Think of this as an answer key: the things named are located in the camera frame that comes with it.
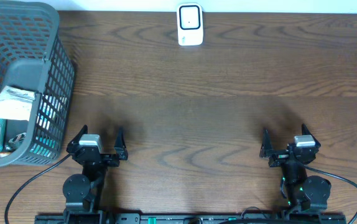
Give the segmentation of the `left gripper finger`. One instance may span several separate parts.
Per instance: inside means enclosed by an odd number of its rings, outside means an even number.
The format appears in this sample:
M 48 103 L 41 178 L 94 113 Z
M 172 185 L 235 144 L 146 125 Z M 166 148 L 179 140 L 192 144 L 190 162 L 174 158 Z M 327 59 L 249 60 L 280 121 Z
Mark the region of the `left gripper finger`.
M 79 145 L 79 141 L 81 139 L 81 137 L 84 135 L 84 134 L 87 134 L 88 133 L 88 126 L 87 125 L 84 125 L 79 133 L 68 143 L 67 147 L 68 148 L 73 148 L 73 147 L 76 147 Z
M 119 160 L 126 161 L 128 159 L 128 150 L 124 140 L 124 131 L 122 127 L 118 129 L 114 150 L 116 151 L 116 155 L 118 156 Z

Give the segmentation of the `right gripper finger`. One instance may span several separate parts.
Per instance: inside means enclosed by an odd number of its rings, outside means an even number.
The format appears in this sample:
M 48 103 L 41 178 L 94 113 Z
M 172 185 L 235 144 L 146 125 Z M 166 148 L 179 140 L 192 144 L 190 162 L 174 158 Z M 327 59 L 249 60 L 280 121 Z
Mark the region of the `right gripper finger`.
M 274 148 L 271 143 L 270 135 L 267 129 L 264 129 L 259 157 L 270 157 L 273 154 L 273 152 L 274 152 Z
M 301 130 L 302 130 L 302 135 L 309 135 L 311 137 L 314 138 L 313 134 L 309 131 L 308 127 L 306 126 L 306 124 L 302 124 L 301 125 Z

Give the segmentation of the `white blue snack bag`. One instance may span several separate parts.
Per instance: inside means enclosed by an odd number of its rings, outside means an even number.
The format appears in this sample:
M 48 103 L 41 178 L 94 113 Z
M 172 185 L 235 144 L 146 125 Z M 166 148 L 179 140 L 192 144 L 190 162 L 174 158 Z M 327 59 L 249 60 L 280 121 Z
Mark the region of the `white blue snack bag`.
M 29 121 L 35 92 L 5 86 L 0 92 L 0 119 Z

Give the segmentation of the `dark green round-label box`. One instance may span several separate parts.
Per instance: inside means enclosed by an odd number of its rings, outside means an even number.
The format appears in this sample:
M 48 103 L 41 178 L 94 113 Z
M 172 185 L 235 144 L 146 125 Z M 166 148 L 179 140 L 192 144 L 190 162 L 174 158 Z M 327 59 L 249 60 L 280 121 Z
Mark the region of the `dark green round-label box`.
M 28 121 L 8 120 L 4 140 L 4 150 L 13 152 L 23 143 L 27 134 Z

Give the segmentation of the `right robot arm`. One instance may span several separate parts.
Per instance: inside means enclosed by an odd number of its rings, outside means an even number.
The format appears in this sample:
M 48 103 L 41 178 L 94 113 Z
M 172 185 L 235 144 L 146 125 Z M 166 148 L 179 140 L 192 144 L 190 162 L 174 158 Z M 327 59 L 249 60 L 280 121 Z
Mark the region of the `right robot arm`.
M 294 141 L 281 150 L 273 148 L 268 131 L 263 131 L 259 156 L 269 159 L 269 167 L 280 167 L 282 171 L 280 191 L 289 204 L 287 209 L 281 211 L 282 218 L 320 215 L 327 209 L 332 187 L 330 181 L 317 175 L 307 175 L 305 168 L 316 159 L 320 147 L 321 144 L 305 124 L 302 125 L 302 134 L 294 136 Z

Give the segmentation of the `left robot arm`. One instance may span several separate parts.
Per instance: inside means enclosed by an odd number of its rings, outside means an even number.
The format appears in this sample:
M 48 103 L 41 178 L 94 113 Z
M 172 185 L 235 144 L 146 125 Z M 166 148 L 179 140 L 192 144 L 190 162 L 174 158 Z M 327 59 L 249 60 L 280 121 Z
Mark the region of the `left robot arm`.
M 118 129 L 114 154 L 102 153 L 101 137 L 89 134 L 84 125 L 68 143 L 67 152 L 82 166 L 80 174 L 71 175 L 63 185 L 66 208 L 64 223 L 115 223 L 114 215 L 99 208 L 106 173 L 128 159 L 123 128 Z

